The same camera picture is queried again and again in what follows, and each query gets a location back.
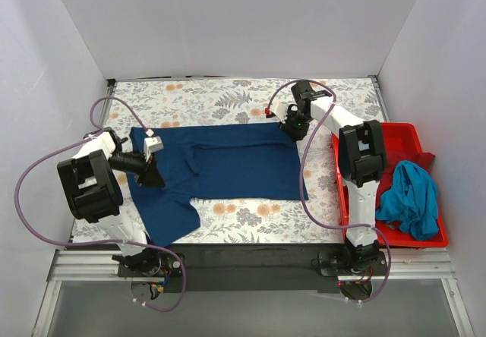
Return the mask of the navy blue t shirt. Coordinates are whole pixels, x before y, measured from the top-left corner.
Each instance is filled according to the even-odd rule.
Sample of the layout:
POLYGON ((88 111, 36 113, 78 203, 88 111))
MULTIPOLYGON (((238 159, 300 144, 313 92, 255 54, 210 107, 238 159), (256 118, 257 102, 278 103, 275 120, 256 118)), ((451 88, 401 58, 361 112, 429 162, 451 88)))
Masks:
POLYGON ((298 147, 275 122, 157 128, 156 167, 164 187, 129 174, 131 198, 151 241, 166 247, 200 227, 191 199, 307 199, 298 147))

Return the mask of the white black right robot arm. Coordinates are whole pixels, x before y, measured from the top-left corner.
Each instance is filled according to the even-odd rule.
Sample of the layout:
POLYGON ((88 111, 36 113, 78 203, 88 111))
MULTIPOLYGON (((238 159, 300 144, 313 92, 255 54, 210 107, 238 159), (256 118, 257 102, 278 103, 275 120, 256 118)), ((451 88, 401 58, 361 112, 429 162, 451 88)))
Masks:
POLYGON ((309 125, 325 126, 338 139, 338 169, 348 190, 349 222, 342 227, 345 243, 332 256, 328 267, 352 274, 371 270, 380 259, 380 244, 375 226, 377 189, 387 167, 387 155, 379 121, 365 121, 338 105, 336 94, 328 86, 313 89, 312 80, 291 80, 288 85, 294 98, 291 105, 271 99, 268 117, 279 119, 279 128, 296 142, 315 134, 309 125))

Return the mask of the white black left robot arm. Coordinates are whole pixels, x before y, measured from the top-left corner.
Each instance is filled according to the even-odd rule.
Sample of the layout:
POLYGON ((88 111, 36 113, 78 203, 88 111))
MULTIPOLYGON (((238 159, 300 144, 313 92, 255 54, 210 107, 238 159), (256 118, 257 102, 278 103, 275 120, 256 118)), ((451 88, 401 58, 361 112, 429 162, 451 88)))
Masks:
POLYGON ((120 240, 121 254, 114 260, 132 272, 156 275, 162 267, 158 251, 150 248, 150 236, 120 213, 122 190, 115 171, 134 176, 139 187, 162 189, 165 181, 157 169, 155 153, 163 142, 152 130, 145 132, 141 151, 125 152, 111 128, 84 136, 86 143, 70 159, 57 165, 58 176, 71 213, 120 240))

